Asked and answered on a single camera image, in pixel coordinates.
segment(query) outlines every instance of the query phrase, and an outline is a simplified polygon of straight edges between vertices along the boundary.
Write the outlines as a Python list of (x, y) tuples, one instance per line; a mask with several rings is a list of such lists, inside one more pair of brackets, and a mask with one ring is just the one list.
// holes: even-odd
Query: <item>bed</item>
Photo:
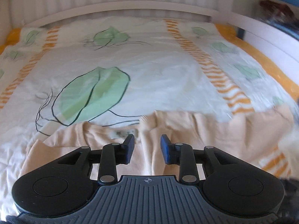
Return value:
[[(79, 122), (135, 125), (154, 111), (229, 122), (282, 105), (298, 120), (299, 42), (232, 2), (3, 0), (1, 218), (16, 213), (10, 190), (36, 140)], [(299, 177), (279, 140), (251, 163)]]

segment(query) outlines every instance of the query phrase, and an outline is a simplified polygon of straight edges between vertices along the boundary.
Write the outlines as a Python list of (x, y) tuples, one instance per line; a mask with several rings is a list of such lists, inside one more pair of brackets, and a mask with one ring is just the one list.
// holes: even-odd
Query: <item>bed frame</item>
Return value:
[[(299, 6), (299, 0), (282, 0)], [(0, 0), (1, 27), (41, 27), (73, 17), (128, 15), (229, 23), (299, 85), (299, 42), (255, 19), (232, 12), (233, 0)]]

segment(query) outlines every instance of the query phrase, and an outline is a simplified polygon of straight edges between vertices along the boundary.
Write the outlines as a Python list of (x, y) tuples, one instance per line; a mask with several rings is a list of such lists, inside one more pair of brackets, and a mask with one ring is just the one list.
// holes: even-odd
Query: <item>beige shirt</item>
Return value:
[[(178, 175), (178, 166), (167, 166), (160, 149), (160, 137), (167, 134), (172, 143), (190, 144), (193, 149), (215, 146), (249, 163), (269, 154), (293, 126), (293, 116), (286, 105), (264, 113), (238, 114), (229, 122), (217, 122), (193, 112), (163, 112), (143, 116), (138, 125), (108, 128), (82, 122), (57, 131), (44, 142), (36, 141), (21, 170), (28, 173), (81, 146), (92, 150), (106, 144), (122, 143), (128, 133), (135, 135), (135, 149), (130, 164), (118, 165), (121, 175)], [(98, 166), (92, 172), (97, 178)]]

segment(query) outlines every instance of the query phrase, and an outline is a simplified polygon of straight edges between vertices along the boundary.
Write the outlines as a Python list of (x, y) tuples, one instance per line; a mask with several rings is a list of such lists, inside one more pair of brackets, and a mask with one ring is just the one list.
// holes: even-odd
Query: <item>gray ribbed plate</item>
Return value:
[(277, 219), (275, 214), (251, 219), (224, 214), (210, 206), (196, 187), (181, 185), (174, 176), (124, 176), (115, 185), (100, 187), (77, 212), (50, 219), (26, 214), (20, 218), (34, 224), (266, 224)]

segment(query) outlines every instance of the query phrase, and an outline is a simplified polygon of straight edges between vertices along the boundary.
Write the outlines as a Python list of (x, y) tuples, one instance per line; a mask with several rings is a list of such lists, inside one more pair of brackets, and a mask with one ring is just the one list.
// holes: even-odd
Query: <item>bed sheet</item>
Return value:
[(282, 103), (299, 115), (282, 86), (210, 23), (107, 17), (24, 28), (0, 55), (0, 69), (2, 219), (15, 212), (10, 190), (30, 147), (71, 124), (119, 127), (155, 110), (224, 122)]

